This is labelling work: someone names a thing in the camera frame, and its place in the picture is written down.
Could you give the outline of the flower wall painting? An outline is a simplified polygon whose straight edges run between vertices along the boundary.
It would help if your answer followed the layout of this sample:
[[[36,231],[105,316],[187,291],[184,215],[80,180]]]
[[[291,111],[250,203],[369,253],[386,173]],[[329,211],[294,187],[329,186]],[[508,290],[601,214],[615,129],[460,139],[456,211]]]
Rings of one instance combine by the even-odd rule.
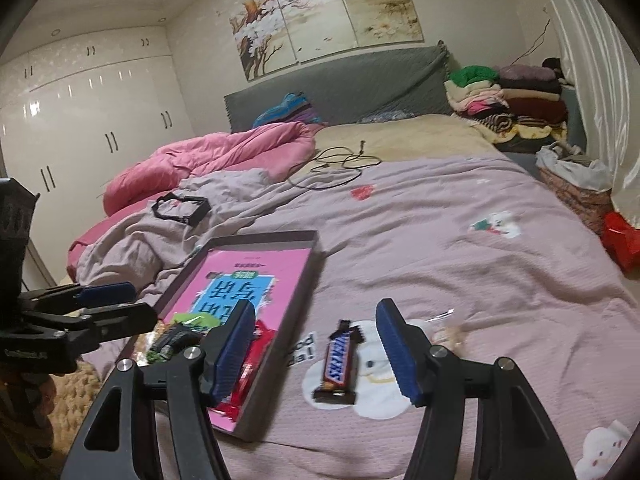
[[[423,39],[413,0],[241,0],[229,23],[248,81],[341,52]]]

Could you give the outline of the clear red candy packet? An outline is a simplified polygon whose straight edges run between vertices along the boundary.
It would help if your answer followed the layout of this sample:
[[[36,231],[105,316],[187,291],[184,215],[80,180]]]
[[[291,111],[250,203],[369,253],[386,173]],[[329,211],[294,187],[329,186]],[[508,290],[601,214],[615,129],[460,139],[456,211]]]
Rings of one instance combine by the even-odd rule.
[[[425,320],[414,322],[419,326],[431,344],[445,347],[458,356],[464,352],[465,332],[459,310],[448,309],[439,314],[428,316]]]

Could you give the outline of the pile of folded clothes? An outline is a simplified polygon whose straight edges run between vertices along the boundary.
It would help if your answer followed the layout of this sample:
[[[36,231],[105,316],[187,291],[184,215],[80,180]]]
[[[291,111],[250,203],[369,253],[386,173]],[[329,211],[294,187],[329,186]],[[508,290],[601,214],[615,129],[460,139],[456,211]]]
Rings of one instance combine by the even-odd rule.
[[[559,61],[541,66],[468,65],[444,81],[454,114],[503,153],[534,154],[568,139],[570,111]]]

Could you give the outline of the Snickers chocolate bar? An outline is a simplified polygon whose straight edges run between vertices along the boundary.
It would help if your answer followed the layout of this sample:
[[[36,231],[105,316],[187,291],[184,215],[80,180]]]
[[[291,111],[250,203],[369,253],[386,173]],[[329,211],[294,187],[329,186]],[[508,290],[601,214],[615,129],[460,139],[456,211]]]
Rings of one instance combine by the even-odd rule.
[[[314,402],[354,405],[358,373],[357,348],[364,341],[358,325],[349,320],[338,322],[329,336],[320,385],[314,389]]]

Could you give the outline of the pink blue Chinese book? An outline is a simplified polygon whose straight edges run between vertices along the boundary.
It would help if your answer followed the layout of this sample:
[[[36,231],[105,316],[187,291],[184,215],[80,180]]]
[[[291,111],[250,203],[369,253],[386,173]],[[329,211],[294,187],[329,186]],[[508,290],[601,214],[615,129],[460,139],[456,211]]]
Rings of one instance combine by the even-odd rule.
[[[194,271],[184,271],[179,276],[179,291],[163,312],[165,323],[170,323],[176,313],[206,312],[224,324],[233,307],[246,300],[255,308],[256,322],[262,320],[277,332],[242,406],[240,418],[232,422],[214,408],[209,412],[209,419],[215,429],[245,441],[257,438],[280,382],[286,347],[302,315],[311,267],[310,248],[211,249]]]

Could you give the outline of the mauve bed cover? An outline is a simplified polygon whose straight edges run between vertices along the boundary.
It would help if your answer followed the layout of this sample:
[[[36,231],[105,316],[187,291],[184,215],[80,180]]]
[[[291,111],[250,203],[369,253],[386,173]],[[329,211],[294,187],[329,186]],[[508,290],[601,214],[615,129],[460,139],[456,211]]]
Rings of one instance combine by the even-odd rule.
[[[255,444],[222,439],[237,479],[399,479],[422,414],[404,398],[374,325],[393,299],[414,324],[454,308],[462,356],[510,356],[533,386],[576,476],[609,474],[639,423],[639,305],[586,228],[505,157],[383,162],[354,182],[344,172],[299,185],[264,170],[181,182],[212,205],[194,231],[152,214],[119,222],[79,260],[84,284],[128,281],[154,301],[206,240],[313,230],[320,273],[294,342],[312,355],[289,366],[273,419]],[[354,405],[314,402],[329,336],[358,325]]]

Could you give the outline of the black green snack packet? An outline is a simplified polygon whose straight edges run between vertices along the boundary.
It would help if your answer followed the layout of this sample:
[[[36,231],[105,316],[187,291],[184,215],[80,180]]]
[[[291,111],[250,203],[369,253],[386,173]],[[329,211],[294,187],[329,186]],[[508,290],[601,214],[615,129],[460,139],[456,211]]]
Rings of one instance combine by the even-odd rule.
[[[200,340],[201,334],[197,330],[192,330],[181,323],[170,324],[151,344],[146,352],[146,362],[149,364],[167,362],[180,351],[197,346]]]

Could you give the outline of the white glossy wardrobe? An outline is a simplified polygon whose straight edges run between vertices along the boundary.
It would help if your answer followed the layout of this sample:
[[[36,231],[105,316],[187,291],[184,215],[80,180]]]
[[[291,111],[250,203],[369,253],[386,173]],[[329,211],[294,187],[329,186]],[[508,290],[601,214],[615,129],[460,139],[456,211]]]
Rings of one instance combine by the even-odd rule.
[[[1,154],[39,197],[30,235],[53,281],[105,218],[111,180],[192,134],[162,26],[55,41],[1,67]]]

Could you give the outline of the red snack bar wrapper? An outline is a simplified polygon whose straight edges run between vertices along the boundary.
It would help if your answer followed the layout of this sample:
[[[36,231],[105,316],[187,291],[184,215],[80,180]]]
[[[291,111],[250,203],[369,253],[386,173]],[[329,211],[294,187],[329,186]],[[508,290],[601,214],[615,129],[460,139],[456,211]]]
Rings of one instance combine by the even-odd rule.
[[[250,344],[250,348],[248,348],[246,358],[241,367],[240,377],[230,396],[217,406],[217,410],[230,418],[232,422],[237,422],[240,418],[242,406],[276,333],[275,330],[268,328],[262,320],[256,322],[254,339]]]

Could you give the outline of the white curtain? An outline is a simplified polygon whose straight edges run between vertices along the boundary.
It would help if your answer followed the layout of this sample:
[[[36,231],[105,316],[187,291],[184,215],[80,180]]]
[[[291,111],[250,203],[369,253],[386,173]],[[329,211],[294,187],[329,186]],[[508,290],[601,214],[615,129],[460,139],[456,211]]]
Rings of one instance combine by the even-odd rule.
[[[614,209],[639,226],[639,62],[598,0],[549,0],[588,153],[613,174]]]

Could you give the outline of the grey headboard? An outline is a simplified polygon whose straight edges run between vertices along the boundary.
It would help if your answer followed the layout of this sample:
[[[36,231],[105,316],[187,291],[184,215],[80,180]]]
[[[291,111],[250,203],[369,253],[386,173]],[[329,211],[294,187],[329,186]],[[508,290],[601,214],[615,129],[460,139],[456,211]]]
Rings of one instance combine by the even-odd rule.
[[[252,128],[255,119],[289,93],[303,94],[331,126],[353,124],[385,112],[449,114],[444,86],[449,51],[431,47],[379,50],[314,64],[252,84],[224,97],[233,132]]]

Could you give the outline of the clear green-label cake packet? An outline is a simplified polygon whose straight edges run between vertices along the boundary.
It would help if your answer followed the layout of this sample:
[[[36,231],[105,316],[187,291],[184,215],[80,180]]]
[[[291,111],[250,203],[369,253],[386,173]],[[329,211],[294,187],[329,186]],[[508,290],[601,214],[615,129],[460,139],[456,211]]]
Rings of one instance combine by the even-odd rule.
[[[206,312],[176,313],[170,322],[170,326],[179,326],[191,332],[206,335],[210,330],[221,326],[219,318],[215,318]]]

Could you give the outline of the beige fleece blanket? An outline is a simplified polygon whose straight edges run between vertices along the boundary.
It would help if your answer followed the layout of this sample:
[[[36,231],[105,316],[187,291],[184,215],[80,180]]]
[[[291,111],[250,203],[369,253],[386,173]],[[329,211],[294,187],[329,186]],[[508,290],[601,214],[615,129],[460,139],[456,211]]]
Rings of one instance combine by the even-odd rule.
[[[348,151],[358,153],[361,142],[363,154],[383,162],[454,156],[503,157],[475,126],[457,117],[437,114],[326,127],[316,133],[314,140],[316,155],[332,148],[332,160],[342,160]]]

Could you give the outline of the orange rice cracker packet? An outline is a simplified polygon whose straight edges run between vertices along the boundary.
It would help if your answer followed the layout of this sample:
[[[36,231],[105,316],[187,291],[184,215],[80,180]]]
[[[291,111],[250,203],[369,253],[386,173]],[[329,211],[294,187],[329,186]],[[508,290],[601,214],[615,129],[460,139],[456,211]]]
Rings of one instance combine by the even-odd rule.
[[[152,345],[155,344],[155,341],[163,335],[166,328],[167,325],[163,321],[158,321],[149,333],[137,336],[136,342],[134,343],[134,350],[132,350],[131,353],[131,359],[139,366],[147,366],[149,362],[146,355],[151,350]]]

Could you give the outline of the basket with grey cloth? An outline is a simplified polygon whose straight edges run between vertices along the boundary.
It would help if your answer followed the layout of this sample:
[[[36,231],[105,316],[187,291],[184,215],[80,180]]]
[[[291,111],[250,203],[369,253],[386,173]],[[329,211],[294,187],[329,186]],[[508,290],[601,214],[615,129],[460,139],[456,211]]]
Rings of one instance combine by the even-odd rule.
[[[610,168],[579,146],[562,140],[543,146],[536,154],[536,166],[555,196],[587,228],[601,235],[604,218],[613,211]]]

